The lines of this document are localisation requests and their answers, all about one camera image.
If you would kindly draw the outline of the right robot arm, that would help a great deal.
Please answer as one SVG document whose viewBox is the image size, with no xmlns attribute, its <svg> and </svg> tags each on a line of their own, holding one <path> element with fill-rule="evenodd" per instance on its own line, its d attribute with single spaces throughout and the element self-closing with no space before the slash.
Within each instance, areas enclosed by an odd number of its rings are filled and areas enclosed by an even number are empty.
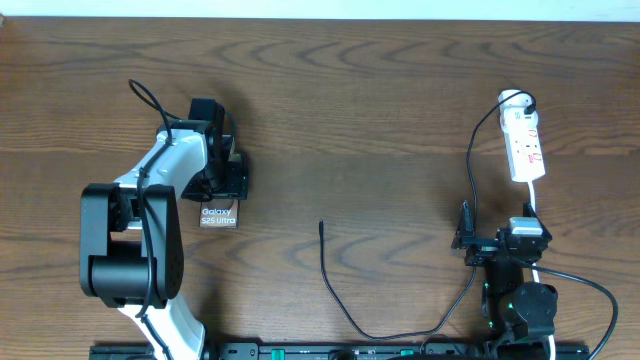
<svg viewBox="0 0 640 360">
<path fill-rule="evenodd" d="M 557 290 L 535 276 L 527 281 L 531 268 L 548 248 L 552 236 L 537 217 L 532 205 L 509 219 L 492 238 L 475 233 L 467 202 L 460 209 L 453 249 L 464 249 L 465 264 L 485 271 L 482 311 L 489 320 L 491 336 L 480 346 L 490 359 L 555 359 L 557 345 L 554 318 Z"/>
</svg>

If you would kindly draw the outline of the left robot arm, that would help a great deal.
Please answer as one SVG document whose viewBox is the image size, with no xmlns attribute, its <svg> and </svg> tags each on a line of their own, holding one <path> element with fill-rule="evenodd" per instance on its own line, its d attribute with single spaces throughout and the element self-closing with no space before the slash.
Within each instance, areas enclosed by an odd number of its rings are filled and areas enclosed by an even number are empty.
<svg viewBox="0 0 640 360">
<path fill-rule="evenodd" d="M 92 359 L 215 359 L 209 331 L 181 286 L 185 255 L 178 205 L 200 206 L 204 228 L 235 228 L 248 195 L 244 159 L 223 120 L 161 126 L 133 169 L 81 195 L 80 286 L 131 320 L 141 345 L 97 345 Z"/>
</svg>

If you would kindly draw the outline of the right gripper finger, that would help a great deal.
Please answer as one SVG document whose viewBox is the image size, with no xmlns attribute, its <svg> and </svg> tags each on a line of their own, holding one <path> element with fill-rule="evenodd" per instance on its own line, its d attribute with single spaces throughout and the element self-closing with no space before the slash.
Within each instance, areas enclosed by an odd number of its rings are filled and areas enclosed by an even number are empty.
<svg viewBox="0 0 640 360">
<path fill-rule="evenodd" d="M 538 215 L 536 214 L 536 211 L 533 209 L 530 202 L 523 204 L 523 216 L 538 220 Z"/>
<path fill-rule="evenodd" d="M 475 242 L 475 227 L 469 203 L 463 201 L 460 207 L 459 221 L 452 240 L 452 249 L 467 249 Z"/>
</svg>

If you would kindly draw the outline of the Galaxy smartphone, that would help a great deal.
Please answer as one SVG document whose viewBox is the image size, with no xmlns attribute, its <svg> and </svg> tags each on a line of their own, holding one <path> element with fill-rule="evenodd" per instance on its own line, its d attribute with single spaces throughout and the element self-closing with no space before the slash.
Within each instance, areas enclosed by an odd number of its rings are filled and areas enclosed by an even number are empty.
<svg viewBox="0 0 640 360">
<path fill-rule="evenodd" d="M 201 204 L 201 228 L 235 229 L 238 227 L 239 200 L 214 199 Z"/>
</svg>

